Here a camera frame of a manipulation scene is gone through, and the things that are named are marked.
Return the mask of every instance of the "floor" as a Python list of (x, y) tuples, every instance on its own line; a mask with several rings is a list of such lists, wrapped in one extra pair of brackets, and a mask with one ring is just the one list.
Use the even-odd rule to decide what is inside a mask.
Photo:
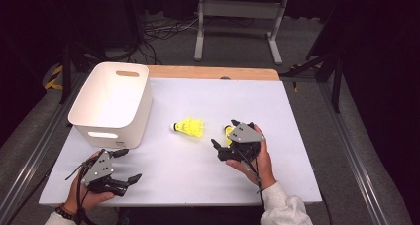
[[(159, 23), (160, 27), (167, 22), (162, 15), (148, 16), (147, 20)], [(203, 60), (200, 62), (193, 59), (196, 40), (194, 20), (179, 23), (178, 31), (169, 33), (170, 38), (164, 39), (157, 38), (157, 32), (152, 31), (155, 27), (147, 24), (145, 30), (151, 34), (146, 37), (149, 44), (142, 44), (140, 51), (124, 61), (162, 64), (162, 67), (255, 67), (287, 72), (294, 64), (306, 62), (306, 55), (323, 26), (316, 19), (284, 18), (277, 36), (283, 65), (278, 66), (272, 61), (264, 36), (270, 24), (250, 19), (206, 20)], [(114, 50), (107, 54), (115, 56), (120, 52)], [(313, 74), (314, 70), (310, 69), (296, 78), (282, 79), (318, 185), (325, 197), (323, 203), (306, 205), (313, 223), (411, 224), (404, 202), (369, 140), (345, 80), (340, 95), (341, 113), (336, 114), (329, 102), (333, 79), (328, 83), (316, 83), (311, 78)], [(74, 71), (74, 84), (77, 80), (82, 83), (86, 76)], [(59, 90), (48, 90), (0, 149), (0, 201), (13, 201), (8, 204), (3, 202), (1, 210), (9, 212), (10, 218), (14, 206), (20, 209), (9, 224), (44, 224), (53, 212), (53, 208), (39, 205), (38, 199), (47, 181), (43, 178), (70, 130), (65, 112), (73, 98), (62, 105), (59, 104), (60, 98)], [(160, 210), (153, 212), (163, 214)], [(97, 224), (117, 224), (118, 215), (118, 208), (98, 207), (89, 212), (89, 217)]]

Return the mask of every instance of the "gray carpet floor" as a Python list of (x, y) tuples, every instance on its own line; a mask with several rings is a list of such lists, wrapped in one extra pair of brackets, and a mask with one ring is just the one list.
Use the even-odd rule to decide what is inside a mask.
[[(148, 16), (147, 19), (158, 21), (161, 18), (161, 15), (156, 15)], [(278, 72), (287, 72), (294, 64), (305, 62), (306, 55), (322, 28), (322, 24), (316, 19), (284, 18), (277, 36), (283, 65), (278, 66), (273, 63), (264, 35), (270, 26), (271, 22), (266, 20), (206, 20), (204, 52), (200, 62), (193, 59), (196, 24), (169, 39), (154, 39), (149, 43), (154, 47), (158, 60), (163, 64), (162, 67), (165, 65), (252, 67), (273, 68)], [(141, 45), (141, 49), (149, 56), (153, 54), (150, 47)], [(112, 56), (119, 52), (113, 51), (108, 54)], [(152, 58), (143, 56), (139, 51), (134, 53), (130, 61), (154, 64)], [(320, 85), (306, 77), (311, 74), (313, 72), (308, 70), (302, 73), (302, 77), (293, 80), (285, 79), (284, 84), (316, 179), (331, 210), (332, 222), (334, 224), (375, 224), (354, 170), (346, 157), (341, 135), (328, 110), (329, 102), (321, 96)], [(291, 81), (298, 82), (297, 93)], [(8, 194), (21, 167), (32, 154), (34, 145), (39, 141), (53, 113), (59, 107), (60, 97), (60, 91), (48, 90), (47, 95), (0, 149), (0, 167), (2, 168), (0, 170), (0, 201)], [(388, 224), (411, 224), (404, 202), (369, 140), (345, 80), (342, 83), (340, 109), (339, 117), (343, 120), (355, 151), (367, 170)], [(56, 126), (56, 133), (49, 149), (38, 168), (28, 177), (31, 182), (21, 199), (31, 193), (38, 181), (41, 181), (46, 171), (53, 165), (70, 130), (67, 124), (66, 120), (62, 120)], [(53, 212), (53, 208), (38, 204), (45, 183), (45, 181), (42, 182), (41, 186), (34, 191), (11, 224), (45, 223)], [(306, 208), (314, 224), (330, 223), (325, 203), (307, 204)], [(118, 208), (98, 207), (89, 212), (89, 217), (97, 224), (117, 224)]]

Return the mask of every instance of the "white table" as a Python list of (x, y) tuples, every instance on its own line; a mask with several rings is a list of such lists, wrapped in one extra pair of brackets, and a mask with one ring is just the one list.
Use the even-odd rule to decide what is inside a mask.
[[(242, 70), (214, 69), (238, 73)], [(151, 78), (151, 84), (154, 101), (140, 145), (125, 156), (112, 159), (113, 178), (126, 180), (138, 173), (143, 176), (128, 188), (124, 197), (116, 197), (102, 206), (260, 204), (257, 187), (241, 173), (220, 162), (210, 142), (210, 139), (215, 139), (224, 144), (223, 127), (231, 119), (254, 122), (262, 128), (274, 175), (287, 193), (298, 195), (305, 202), (321, 201), (281, 81)], [(170, 124), (188, 116), (204, 120), (201, 139), (169, 130)], [(100, 148), (90, 146), (73, 128), (39, 203), (57, 205), (65, 201), (73, 178), (64, 179), (97, 150)]]

